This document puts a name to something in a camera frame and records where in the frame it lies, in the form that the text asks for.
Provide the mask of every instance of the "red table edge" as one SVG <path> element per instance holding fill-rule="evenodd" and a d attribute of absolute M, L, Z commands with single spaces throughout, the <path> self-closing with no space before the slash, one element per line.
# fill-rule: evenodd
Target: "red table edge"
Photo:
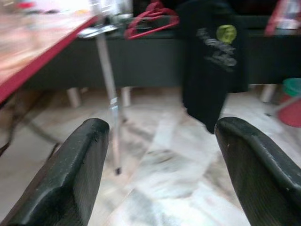
<path fill-rule="evenodd" d="M 66 46 L 68 46 L 77 34 L 96 22 L 96 16 L 90 18 L 81 26 L 76 28 L 72 33 L 61 39 L 57 44 L 46 50 L 39 57 L 32 60 L 27 66 L 15 73 L 11 78 L 0 85 L 0 103 L 9 97 L 14 91 L 22 86 L 28 79 L 30 79 L 40 68 L 47 64 L 52 58 L 60 53 Z"/>

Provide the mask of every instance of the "marble floor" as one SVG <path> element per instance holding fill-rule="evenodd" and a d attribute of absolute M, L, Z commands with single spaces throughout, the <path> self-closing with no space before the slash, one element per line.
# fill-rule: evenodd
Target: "marble floor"
<path fill-rule="evenodd" d="M 248 226 L 235 196 L 216 138 L 189 117 L 179 89 L 134 89 L 124 109 L 123 174 L 115 176 L 109 147 L 90 226 Z M 259 90 L 231 94 L 223 116 L 237 116 L 269 135 L 301 166 L 300 129 L 265 116 L 270 105 Z M 31 110 L 34 121 L 66 139 L 85 119 L 111 122 L 105 91 L 83 94 L 71 109 L 64 92 Z M 0 114 L 0 144 L 7 115 Z M 12 146 L 0 158 L 0 221 L 44 164 L 52 144 L 19 126 Z"/>

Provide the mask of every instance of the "yellow circle logo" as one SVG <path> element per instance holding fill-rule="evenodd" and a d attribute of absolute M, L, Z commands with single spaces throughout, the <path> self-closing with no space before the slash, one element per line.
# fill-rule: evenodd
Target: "yellow circle logo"
<path fill-rule="evenodd" d="M 217 29 L 216 36 L 219 41 L 231 44 L 237 36 L 237 30 L 233 25 L 222 25 Z"/>

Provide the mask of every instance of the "table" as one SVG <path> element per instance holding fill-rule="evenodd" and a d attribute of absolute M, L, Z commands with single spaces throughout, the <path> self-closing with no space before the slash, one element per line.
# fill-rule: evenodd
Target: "table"
<path fill-rule="evenodd" d="M 69 45 L 78 32 L 96 21 L 92 14 L 35 15 L 36 29 L 24 27 L 0 33 L 0 40 L 11 37 L 21 49 L 0 51 L 0 102 L 16 91 L 41 67 Z"/>
<path fill-rule="evenodd" d="M 0 40 L 11 40 L 13 43 L 11 48 L 0 51 L 0 103 L 67 47 L 81 30 L 95 22 L 100 26 L 101 18 L 102 14 L 97 10 L 94 10 L 93 15 L 90 13 L 84 15 L 34 15 L 35 26 L 33 28 L 19 26 L 8 30 L 8 32 L 0 33 Z M 2 16 L 0 17 L 0 24 L 1 22 L 5 24 L 10 19 L 15 18 L 14 16 L 10 18 Z M 103 33 L 99 34 L 96 40 L 99 60 L 103 68 L 103 77 L 110 98 L 110 109 L 114 119 L 114 164 L 116 173 L 120 174 L 117 93 L 105 35 Z"/>

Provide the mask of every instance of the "red hanger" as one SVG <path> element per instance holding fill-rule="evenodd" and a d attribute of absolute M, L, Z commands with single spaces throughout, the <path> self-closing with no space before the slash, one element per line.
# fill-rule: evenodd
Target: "red hanger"
<path fill-rule="evenodd" d="M 162 27 L 155 28 L 147 32 L 137 34 L 136 26 L 139 24 L 141 20 L 146 19 L 149 21 L 153 21 L 162 17 L 163 15 L 171 16 L 169 24 L 164 25 Z M 147 34 L 152 34 L 176 26 L 178 23 L 179 23 L 179 17 L 176 14 L 176 12 L 174 12 L 169 8 L 165 8 L 162 2 L 160 2 L 160 0 L 153 0 L 152 3 L 147 6 L 145 12 L 141 13 L 131 22 L 131 24 L 128 26 L 128 29 L 125 32 L 125 36 L 128 39 L 136 39 Z"/>

